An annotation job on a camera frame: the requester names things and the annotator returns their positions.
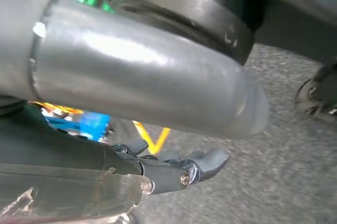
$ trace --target yellow wire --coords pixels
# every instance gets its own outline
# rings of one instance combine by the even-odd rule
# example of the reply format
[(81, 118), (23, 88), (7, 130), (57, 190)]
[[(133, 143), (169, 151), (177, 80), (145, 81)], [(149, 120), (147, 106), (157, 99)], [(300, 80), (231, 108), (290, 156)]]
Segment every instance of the yellow wire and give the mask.
[(81, 110), (78, 110), (78, 109), (75, 109), (75, 108), (69, 108), (69, 107), (66, 107), (66, 106), (61, 106), (61, 105), (54, 105), (54, 104), (50, 104), (50, 103), (41, 103), (41, 102), (33, 102), (35, 104), (39, 104), (46, 108), (49, 108), (49, 109), (59, 109), (60, 111), (65, 112), (65, 113), (71, 113), (71, 114), (82, 114), (83, 111)]
[(150, 152), (151, 154), (157, 154), (159, 151), (161, 151), (161, 148), (164, 146), (164, 143), (165, 143), (166, 139), (171, 131), (171, 129), (170, 128), (162, 129), (161, 133), (159, 135), (157, 142), (154, 143), (142, 123), (137, 121), (133, 121), (133, 122), (135, 125), (136, 129), (138, 131), (138, 133), (143, 140), (146, 141), (149, 144), (149, 152)]

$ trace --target bolt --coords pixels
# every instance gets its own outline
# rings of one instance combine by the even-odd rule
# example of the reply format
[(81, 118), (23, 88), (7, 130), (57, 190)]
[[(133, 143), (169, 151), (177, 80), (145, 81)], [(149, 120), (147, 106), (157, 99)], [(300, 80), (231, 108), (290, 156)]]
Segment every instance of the bolt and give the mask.
[(181, 176), (180, 183), (183, 186), (188, 186), (189, 184), (189, 180), (190, 178), (188, 174), (184, 174)]
[(151, 194), (152, 191), (152, 183), (151, 181), (142, 182), (140, 189), (145, 194)]

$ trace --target asphalt road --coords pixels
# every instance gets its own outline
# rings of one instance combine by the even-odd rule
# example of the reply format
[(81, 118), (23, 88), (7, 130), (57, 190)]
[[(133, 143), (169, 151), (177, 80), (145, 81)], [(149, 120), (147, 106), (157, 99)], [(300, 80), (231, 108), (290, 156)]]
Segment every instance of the asphalt road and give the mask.
[(250, 140), (172, 132), (164, 150), (187, 155), (221, 147), (230, 160), (210, 181), (142, 200), (136, 209), (142, 224), (337, 223), (337, 126), (300, 114), (293, 103), (318, 64), (257, 45), (247, 68), (269, 98), (265, 131)]

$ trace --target blue plastic part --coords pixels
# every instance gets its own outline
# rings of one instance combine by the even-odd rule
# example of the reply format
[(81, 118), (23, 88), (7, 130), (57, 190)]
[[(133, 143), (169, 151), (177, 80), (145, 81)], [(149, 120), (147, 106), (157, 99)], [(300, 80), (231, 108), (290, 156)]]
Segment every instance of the blue plastic part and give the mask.
[(60, 118), (44, 117), (54, 128), (76, 132), (89, 140), (98, 141), (106, 133), (110, 120), (109, 115), (84, 112), (79, 122), (72, 122)]
[(80, 122), (81, 133), (88, 139), (98, 141), (104, 135), (109, 120), (109, 115), (84, 112)]

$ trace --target hex bolt head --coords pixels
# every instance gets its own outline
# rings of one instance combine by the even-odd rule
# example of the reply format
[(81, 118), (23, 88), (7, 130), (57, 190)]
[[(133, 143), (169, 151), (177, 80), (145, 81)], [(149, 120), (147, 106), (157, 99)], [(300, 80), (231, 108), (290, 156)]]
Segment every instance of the hex bolt head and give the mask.
[(188, 186), (189, 184), (190, 177), (188, 174), (182, 175), (180, 178), (180, 183), (183, 186)]

